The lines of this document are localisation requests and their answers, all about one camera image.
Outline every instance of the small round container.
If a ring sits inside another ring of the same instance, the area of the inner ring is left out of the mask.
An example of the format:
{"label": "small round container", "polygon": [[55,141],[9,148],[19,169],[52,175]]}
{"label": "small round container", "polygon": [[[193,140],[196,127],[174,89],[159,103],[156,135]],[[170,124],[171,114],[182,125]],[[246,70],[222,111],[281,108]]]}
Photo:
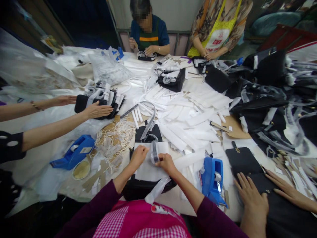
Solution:
{"label": "small round container", "polygon": [[91,165],[88,161],[83,160],[79,162],[73,170],[73,179],[74,180],[84,179],[89,174],[90,168],[91,168]]}

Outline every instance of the yellow apron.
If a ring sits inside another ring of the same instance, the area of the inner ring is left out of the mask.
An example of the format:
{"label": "yellow apron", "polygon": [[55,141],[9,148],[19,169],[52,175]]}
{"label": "yellow apron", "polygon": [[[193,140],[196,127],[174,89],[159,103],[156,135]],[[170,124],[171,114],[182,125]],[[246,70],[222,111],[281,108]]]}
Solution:
{"label": "yellow apron", "polygon": [[[234,25],[237,22],[237,18],[238,18],[238,14],[239,14],[242,0],[239,1],[239,5],[238,5],[237,11],[235,13],[234,19],[232,19],[231,21],[219,21],[221,14],[225,8],[226,1],[227,0],[224,0],[223,4],[221,6],[217,20],[216,20],[208,38],[207,38],[207,40],[202,42],[202,46],[204,48],[206,48],[209,52],[216,52],[222,47],[222,45],[226,42],[226,40],[230,36],[230,34],[234,28]],[[194,56],[200,56],[200,53],[194,46],[192,46],[191,49],[189,50],[187,56],[192,58]]]}

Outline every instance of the sleeve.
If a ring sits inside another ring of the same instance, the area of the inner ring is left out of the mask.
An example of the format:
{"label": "sleeve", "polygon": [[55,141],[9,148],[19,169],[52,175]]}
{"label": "sleeve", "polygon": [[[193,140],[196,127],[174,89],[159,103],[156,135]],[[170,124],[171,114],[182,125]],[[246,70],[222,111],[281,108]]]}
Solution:
{"label": "sleeve", "polygon": [[192,42],[197,36],[199,36],[199,31],[203,26],[203,23],[206,19],[208,6],[209,6],[210,0],[205,0],[204,4],[201,6],[201,8],[198,11],[198,14],[192,24],[192,29],[190,33],[190,41]]}
{"label": "sleeve", "polygon": [[86,231],[98,226],[101,219],[111,211],[121,196],[111,180],[64,225],[55,237],[80,237]]}
{"label": "sleeve", "polygon": [[224,45],[225,47],[227,47],[229,49],[229,51],[232,51],[233,48],[238,44],[238,42],[240,41],[243,33],[244,33],[244,29],[245,29],[245,25],[247,22],[247,17],[248,14],[250,13],[251,9],[253,6],[253,2],[249,1],[245,6],[243,6],[243,8],[241,9],[241,15],[238,17],[237,19],[237,23],[235,24],[228,42]]}
{"label": "sleeve", "polygon": [[169,36],[167,33],[167,27],[166,27],[166,23],[163,20],[159,21],[158,43],[160,46],[166,46],[169,44]]}
{"label": "sleeve", "polygon": [[140,29],[139,25],[136,23],[135,20],[132,21],[131,23],[131,35],[133,39],[135,39],[136,43],[139,45],[140,44]]}
{"label": "sleeve", "polygon": [[197,211],[198,223],[208,237],[241,237],[248,236],[212,201],[204,198]]}
{"label": "sleeve", "polygon": [[5,131],[0,131],[0,164],[7,161],[23,159],[26,152],[22,152],[22,145],[23,132],[10,134]]}

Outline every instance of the purple sleeve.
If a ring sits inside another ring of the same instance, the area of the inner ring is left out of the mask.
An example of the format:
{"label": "purple sleeve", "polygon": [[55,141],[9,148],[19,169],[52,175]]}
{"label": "purple sleeve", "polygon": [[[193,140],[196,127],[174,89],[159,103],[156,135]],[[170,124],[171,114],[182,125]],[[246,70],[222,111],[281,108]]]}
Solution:
{"label": "purple sleeve", "polygon": [[204,198],[198,208],[197,218],[208,237],[248,237],[207,197]]}
{"label": "purple sleeve", "polygon": [[80,237],[86,231],[97,227],[101,219],[111,211],[121,196],[117,193],[111,180],[64,225],[55,237]]}

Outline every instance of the checkered apron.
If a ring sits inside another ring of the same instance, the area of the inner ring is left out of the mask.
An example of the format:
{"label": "checkered apron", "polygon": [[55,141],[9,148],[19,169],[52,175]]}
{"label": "checkered apron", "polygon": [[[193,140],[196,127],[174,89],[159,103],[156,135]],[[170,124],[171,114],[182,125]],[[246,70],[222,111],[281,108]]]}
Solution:
{"label": "checkered apron", "polygon": [[93,238],[191,237],[183,218],[173,209],[144,200],[119,201],[98,225]]}

